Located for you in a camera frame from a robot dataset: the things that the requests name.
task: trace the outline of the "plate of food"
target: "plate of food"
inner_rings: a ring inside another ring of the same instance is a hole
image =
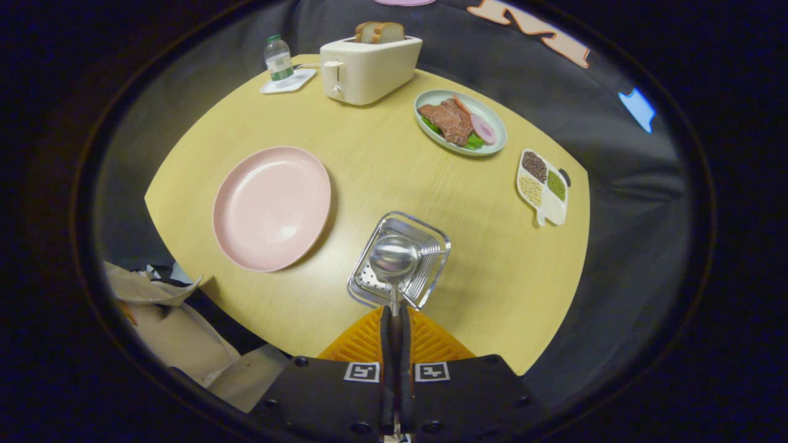
[[[506,126],[477,99],[448,89],[431,89],[416,97],[416,122],[436,143],[464,155],[491,155],[506,144]]]

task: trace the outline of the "wooden table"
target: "wooden table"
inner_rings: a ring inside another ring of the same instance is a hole
[[[315,54],[293,63],[318,62]],[[187,274],[235,320],[293,354],[316,356],[369,312],[345,283],[380,217],[401,210],[446,232],[452,253],[424,312],[477,355],[501,354],[518,374],[544,351],[577,289],[589,235],[588,176],[528,121],[466,87],[417,71],[379,102],[350,106],[323,94],[320,72],[300,91],[263,95],[260,74],[211,108],[169,153],[145,196],[162,239]],[[507,146],[470,158],[435,144],[413,102],[445,88],[480,99],[503,119]],[[329,220],[315,247],[270,274],[234,265],[218,247],[219,185],[250,154],[306,149],[329,171]],[[534,149],[571,178],[567,220],[534,227],[518,196],[519,155]]]

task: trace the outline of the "blue sticker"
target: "blue sticker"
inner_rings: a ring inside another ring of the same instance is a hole
[[[635,117],[635,120],[640,126],[650,134],[651,120],[656,115],[656,112],[649,102],[646,101],[643,94],[635,88],[629,95],[624,95],[623,92],[619,92],[619,99],[621,99],[621,103],[624,104],[626,110],[630,111],[632,117]]]

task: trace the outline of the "pink object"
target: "pink object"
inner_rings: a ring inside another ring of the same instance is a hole
[[[476,135],[481,137],[482,140],[485,141],[487,144],[494,144],[498,137],[495,135],[495,129],[490,126],[484,118],[479,117],[476,114],[470,115],[470,123],[474,126],[474,132]]]
[[[391,6],[421,6],[421,5],[428,5],[435,0],[375,0],[377,3],[381,3],[382,5],[391,5]]]
[[[271,272],[312,248],[331,206],[320,160],[297,147],[265,149],[225,178],[214,202],[214,234],[235,264]]]

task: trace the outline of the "plastic bottle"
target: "plastic bottle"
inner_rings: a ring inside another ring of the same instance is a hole
[[[262,52],[271,74],[271,80],[282,81],[293,75],[293,67],[290,62],[290,47],[276,34],[268,38],[268,44]]]

